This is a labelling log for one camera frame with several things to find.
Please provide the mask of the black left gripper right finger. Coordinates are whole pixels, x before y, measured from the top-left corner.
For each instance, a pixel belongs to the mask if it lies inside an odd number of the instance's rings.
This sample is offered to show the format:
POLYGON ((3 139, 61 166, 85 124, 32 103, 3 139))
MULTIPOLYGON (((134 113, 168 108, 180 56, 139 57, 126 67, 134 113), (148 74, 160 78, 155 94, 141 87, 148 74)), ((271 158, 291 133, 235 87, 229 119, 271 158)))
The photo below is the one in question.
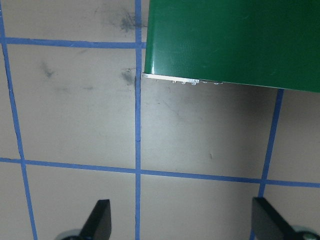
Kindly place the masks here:
POLYGON ((296 231, 264 197, 252 198, 251 228, 258 240, 304 240, 310 234, 296 231))

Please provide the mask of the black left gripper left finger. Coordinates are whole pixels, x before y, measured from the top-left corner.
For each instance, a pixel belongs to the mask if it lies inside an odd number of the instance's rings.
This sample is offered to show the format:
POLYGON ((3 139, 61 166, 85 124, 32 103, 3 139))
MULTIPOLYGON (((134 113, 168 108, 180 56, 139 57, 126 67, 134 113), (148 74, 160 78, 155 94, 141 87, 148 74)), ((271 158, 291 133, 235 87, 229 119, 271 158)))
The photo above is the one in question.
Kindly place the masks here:
POLYGON ((111 232, 110 200, 98 200, 78 236, 81 240, 109 240, 111 232))

